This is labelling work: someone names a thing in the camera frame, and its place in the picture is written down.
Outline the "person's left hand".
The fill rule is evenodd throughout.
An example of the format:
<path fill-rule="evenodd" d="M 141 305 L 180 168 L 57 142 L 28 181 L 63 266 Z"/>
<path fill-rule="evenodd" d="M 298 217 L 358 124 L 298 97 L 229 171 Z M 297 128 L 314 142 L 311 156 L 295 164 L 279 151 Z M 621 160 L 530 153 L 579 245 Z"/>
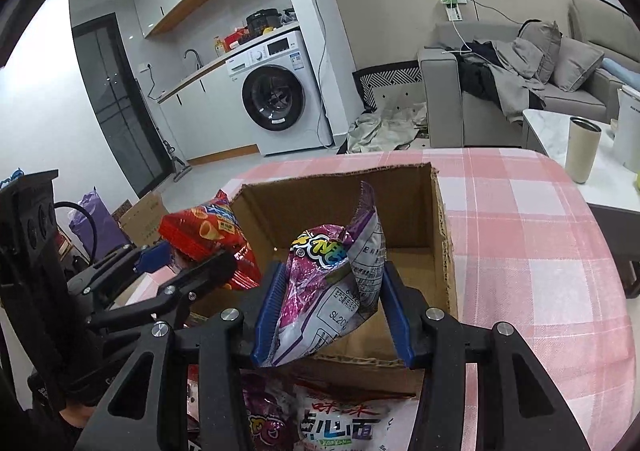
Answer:
<path fill-rule="evenodd" d="M 84 428 L 94 411 L 96 411 L 95 407 L 86 405 L 66 405 L 66 408 L 60 411 L 60 416 L 73 427 Z"/>

